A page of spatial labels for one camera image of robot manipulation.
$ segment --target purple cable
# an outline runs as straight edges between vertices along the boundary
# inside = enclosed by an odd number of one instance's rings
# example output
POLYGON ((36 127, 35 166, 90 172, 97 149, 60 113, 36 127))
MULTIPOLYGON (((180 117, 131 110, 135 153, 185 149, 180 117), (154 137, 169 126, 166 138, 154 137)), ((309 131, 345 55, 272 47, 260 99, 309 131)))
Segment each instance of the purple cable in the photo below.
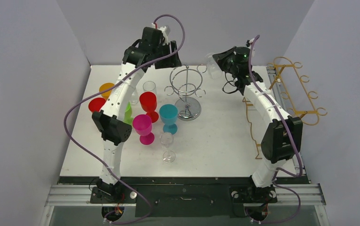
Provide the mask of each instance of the purple cable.
MULTIPOLYGON (((253 49, 254 49, 255 42, 256 42, 256 40, 259 39, 259 37, 260 37, 260 35, 257 35, 257 36, 255 37, 254 41, 252 42, 252 44, 251 44, 251 50, 250 50, 251 53, 252 53, 252 51, 253 51, 253 49)), ((252 58, 252 54, 249 56, 249 59, 248 59, 249 74, 251 75, 251 79, 252 79, 252 82, 254 83, 255 87, 256 87, 261 93, 263 93, 263 90, 258 86, 258 84, 256 84, 255 77, 254 77, 254 75, 252 74, 251 58, 252 58)), ((291 173, 291 172, 289 172, 289 171, 287 171, 287 170, 285 170, 285 169, 283 169, 283 168, 280 168, 280 167, 276 168, 276 170, 281 170, 281 171, 285 172, 285 173, 288 174, 288 175, 291 175, 291 176, 293 176, 293 177, 298 178, 298 177, 302 176, 302 161, 301 161, 301 157, 299 156, 298 149, 296 148, 296 145, 295 145, 294 139, 293 139, 293 137, 292 137, 290 128, 288 127, 288 125, 287 125, 287 123, 286 123, 286 120, 284 120, 283 116, 281 115, 280 110, 277 108, 276 103, 275 103, 275 102, 270 98, 270 96, 267 95, 266 93, 263 93, 263 95, 270 101, 270 103, 271 103, 272 105, 274 105, 274 110, 277 112, 278 116, 279 116, 280 119, 281 119, 281 122, 282 122, 283 125, 284 125, 284 128, 286 129, 286 132, 287 132, 288 137, 289 137, 289 139, 290 139, 291 146, 292 146, 292 148, 293 148, 293 150, 294 150, 294 153, 295 153, 295 155, 296 155, 296 158, 297 158, 297 160, 298 160, 298 165, 299 165, 299 173, 298 173, 298 174, 293 174, 293 173, 291 173)), ((278 174, 278 171, 276 171, 276 172, 274 173, 274 176, 273 176, 273 178, 272 178, 272 182, 273 182, 274 186, 279 187, 279 188, 286 189, 286 190, 294 193, 294 194, 296 195, 296 197, 298 198, 298 208, 297 208, 296 212, 295 212, 292 216, 290 216, 290 217, 288 217, 288 218, 286 218, 286 219, 278 220, 278 221, 261 222, 262 224, 278 224, 278 223, 286 222, 286 221, 291 220, 292 218, 294 218, 294 217, 299 213, 299 210, 301 209, 301 198, 299 197, 298 193, 295 192, 294 190, 288 188, 288 187, 279 186, 278 184, 276 184, 276 182, 274 182, 275 179, 276 179, 276 177, 277 177, 277 174, 278 174)))
MULTIPOLYGON (((154 64, 154 63, 156 63, 156 62, 158 62, 158 61, 160 61, 160 60, 163 60, 163 59, 166 59, 166 58, 168 58, 168 57, 171 57, 171 56, 175 55, 175 54, 181 49, 181 47, 183 46, 184 40, 185 40, 185 38, 186 38, 186 33, 185 33, 185 31, 184 31, 183 24, 180 22, 180 20, 179 20, 178 18, 176 18, 175 16, 170 15, 170 14, 163 14, 163 15, 158 16, 158 17, 154 20, 154 24, 156 24, 156 21, 157 21, 159 18, 164 17, 164 16, 171 17, 171 18, 175 19, 175 20, 179 23, 179 25, 180 25, 180 27, 181 27, 181 30, 182 30, 182 32, 183 32, 183 39, 181 40, 181 44, 179 45, 179 48, 178 48, 177 50, 173 51, 171 54, 168 54, 168 55, 166 55, 166 56, 157 58, 157 59, 155 59, 155 60, 151 60, 151 61, 149 61, 149 62, 146 62, 145 64, 140 65, 139 67, 137 67, 136 69, 134 69, 133 71, 131 71, 129 74, 127 74, 127 75, 123 78, 123 81, 126 80, 126 79, 128 79, 132 74, 134 74, 134 73, 135 73, 136 71, 138 71, 139 69, 141 69, 141 68, 143 68, 143 67, 145 67, 145 66, 152 65, 152 64, 154 64)), ((126 221, 126 222, 117 222, 117 223, 116 223, 116 222, 112 222, 112 224, 116 224, 116 225, 125 225, 125 224, 134 223, 134 222, 140 221, 140 220, 142 220, 142 219, 144 219, 144 218, 147 218, 147 217, 151 214, 151 212, 152 212, 152 205, 151 205, 151 203, 150 203, 142 194, 140 194, 138 191, 136 191, 134 188, 130 187, 127 183, 125 183, 124 181, 120 180, 120 178, 118 178, 118 177, 112 172, 112 170, 109 168, 108 164, 106 164, 101 158, 99 158, 99 157, 96 156, 94 153, 92 153, 91 151, 89 151, 87 148, 85 148, 84 146, 82 146, 79 142, 77 142, 77 141, 73 138, 72 134, 69 132, 69 130, 68 130, 68 128, 67 128, 67 124, 66 124, 66 121, 67 121, 68 116, 70 115, 70 113, 71 113, 75 108, 79 107, 82 103, 90 100, 91 98, 94 98, 94 97, 96 97, 96 96, 98 96, 98 95, 101 95, 101 94, 103 94, 103 93, 105 93, 105 92, 108 92, 108 91, 110 91, 110 90, 115 89, 115 88, 118 87, 120 84, 122 84, 122 81, 119 81, 117 84, 115 84, 113 87, 111 87, 111 88, 109 88, 109 89, 107 89, 107 90, 101 91, 101 92, 99 92, 99 93, 96 93, 96 94, 94 94, 94 95, 91 95, 91 96, 83 99, 83 100, 80 101, 78 104, 76 104, 76 105, 73 106, 71 109, 69 109, 69 111, 66 113, 65 118, 64 118, 64 128, 65 128, 66 134, 67 134, 68 137, 73 141, 73 143, 75 143, 77 146, 79 146, 79 147, 80 147, 81 149, 83 149, 85 152, 87 152, 88 154, 90 154, 91 156, 93 156, 94 158, 96 158, 99 162, 101 162, 102 165, 104 165, 104 167, 108 170, 108 172, 109 172, 117 181, 119 181, 120 183, 122 183, 122 184, 123 184, 124 186, 126 186, 128 189, 134 191, 134 192, 135 192, 137 195, 139 195, 139 196, 147 203, 147 205, 150 207, 149 213, 147 213, 146 215, 144 215, 144 216, 142 216, 142 217, 140 217, 140 218, 138 218, 138 219, 131 220, 131 221, 126 221)), ((107 216, 109 216, 109 215, 112 214, 112 213, 114 213, 114 211, 111 211, 111 212, 107 213, 107 214, 104 216, 104 218, 107 218, 107 216)))

